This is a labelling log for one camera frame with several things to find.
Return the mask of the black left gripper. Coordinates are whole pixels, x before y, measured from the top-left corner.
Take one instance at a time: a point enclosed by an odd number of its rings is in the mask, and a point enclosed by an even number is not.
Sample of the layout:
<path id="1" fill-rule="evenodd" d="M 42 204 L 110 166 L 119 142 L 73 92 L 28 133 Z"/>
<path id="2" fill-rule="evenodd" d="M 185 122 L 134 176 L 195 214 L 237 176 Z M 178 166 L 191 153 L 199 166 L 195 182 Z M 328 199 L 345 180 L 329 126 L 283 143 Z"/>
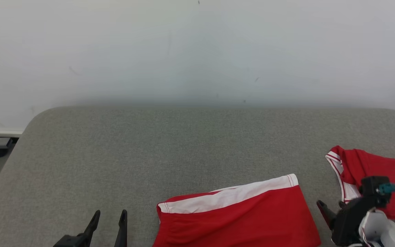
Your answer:
<path id="1" fill-rule="evenodd" d="M 82 234 L 77 236 L 64 235 L 59 241 L 57 241 L 53 247 L 90 247 L 92 237 L 97 229 L 100 210 L 97 210 L 88 226 Z M 115 247 L 127 247 L 128 245 L 128 213 L 127 210 L 122 210 L 122 214 L 119 219 L 119 231 L 115 241 Z"/>

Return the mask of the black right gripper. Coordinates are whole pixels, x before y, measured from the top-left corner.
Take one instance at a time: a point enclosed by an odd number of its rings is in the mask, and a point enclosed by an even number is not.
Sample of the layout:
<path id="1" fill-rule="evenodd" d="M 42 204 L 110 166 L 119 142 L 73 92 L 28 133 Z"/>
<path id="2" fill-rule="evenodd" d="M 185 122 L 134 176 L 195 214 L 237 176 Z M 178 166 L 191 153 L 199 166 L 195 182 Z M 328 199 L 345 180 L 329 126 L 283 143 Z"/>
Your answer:
<path id="1" fill-rule="evenodd" d="M 383 212 L 371 207 L 362 197 L 348 203 L 339 201 L 334 213 L 321 200 L 316 201 L 336 246 L 382 246 Z"/>

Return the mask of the red and white jersey shirt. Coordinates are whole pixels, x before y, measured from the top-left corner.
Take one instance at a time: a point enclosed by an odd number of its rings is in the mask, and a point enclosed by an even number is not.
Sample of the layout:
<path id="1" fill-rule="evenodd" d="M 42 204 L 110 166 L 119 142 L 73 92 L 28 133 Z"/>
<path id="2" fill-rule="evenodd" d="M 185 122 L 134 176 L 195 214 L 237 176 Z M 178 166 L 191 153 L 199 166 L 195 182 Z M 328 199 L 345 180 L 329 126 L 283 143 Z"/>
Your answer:
<path id="1" fill-rule="evenodd" d="M 364 150 L 345 150 L 333 147 L 325 156 L 337 175 L 342 201 L 350 202 L 361 196 L 361 180 L 368 176 L 387 176 L 395 183 L 395 158 L 386 158 Z"/>

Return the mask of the red shorts with white stripe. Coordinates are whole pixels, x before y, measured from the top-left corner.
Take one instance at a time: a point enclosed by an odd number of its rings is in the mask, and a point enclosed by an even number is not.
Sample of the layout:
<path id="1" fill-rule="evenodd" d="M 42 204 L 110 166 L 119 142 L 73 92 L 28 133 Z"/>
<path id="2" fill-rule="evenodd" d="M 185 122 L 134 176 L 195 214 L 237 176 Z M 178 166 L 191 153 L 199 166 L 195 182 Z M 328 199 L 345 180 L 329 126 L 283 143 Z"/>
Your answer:
<path id="1" fill-rule="evenodd" d="M 153 247 L 319 247 L 295 174 L 182 195 L 157 205 Z"/>

